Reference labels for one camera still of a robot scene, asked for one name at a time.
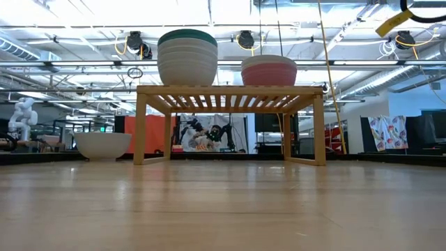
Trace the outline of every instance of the wooden floor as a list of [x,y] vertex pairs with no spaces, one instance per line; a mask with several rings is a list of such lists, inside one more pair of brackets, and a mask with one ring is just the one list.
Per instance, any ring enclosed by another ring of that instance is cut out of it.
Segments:
[[0,250],[446,250],[446,169],[372,162],[0,167]]

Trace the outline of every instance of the white humanoid robot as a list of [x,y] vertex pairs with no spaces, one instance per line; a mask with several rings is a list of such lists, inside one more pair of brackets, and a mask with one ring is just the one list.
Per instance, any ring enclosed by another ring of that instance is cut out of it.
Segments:
[[[17,129],[21,129],[22,136],[20,140],[29,140],[29,131],[31,129],[30,126],[35,126],[38,118],[37,112],[31,109],[33,104],[33,98],[20,98],[19,102],[15,104],[14,114],[8,123],[9,133],[15,139],[18,139]],[[16,122],[16,120],[21,116],[23,116],[23,119],[20,122]]]

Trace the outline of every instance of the stack of pink bowls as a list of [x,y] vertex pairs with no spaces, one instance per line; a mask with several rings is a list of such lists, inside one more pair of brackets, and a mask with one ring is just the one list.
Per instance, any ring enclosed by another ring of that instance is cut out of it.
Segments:
[[242,62],[245,86],[294,86],[298,67],[284,56],[252,56]]

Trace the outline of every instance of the stacked bowls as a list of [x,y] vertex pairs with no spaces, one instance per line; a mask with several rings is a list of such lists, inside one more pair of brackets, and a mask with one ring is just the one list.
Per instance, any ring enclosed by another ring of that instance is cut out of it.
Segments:
[[158,71],[164,85],[210,86],[217,74],[217,41],[194,29],[164,34],[158,41]]
[[242,62],[246,86],[294,86],[297,72],[295,62],[284,56],[252,56]]

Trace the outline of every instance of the green-rimmed bowl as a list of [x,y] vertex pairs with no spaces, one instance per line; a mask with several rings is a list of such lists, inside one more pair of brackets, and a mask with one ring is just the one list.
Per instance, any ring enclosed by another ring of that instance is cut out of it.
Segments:
[[217,46],[217,41],[215,38],[213,38],[211,35],[207,34],[203,31],[198,31],[194,29],[179,29],[175,31],[170,31],[166,34],[164,34],[159,40],[158,40],[158,46],[160,46],[162,43],[173,40],[176,38],[196,38],[200,40],[204,40],[208,43],[211,43],[215,46]]

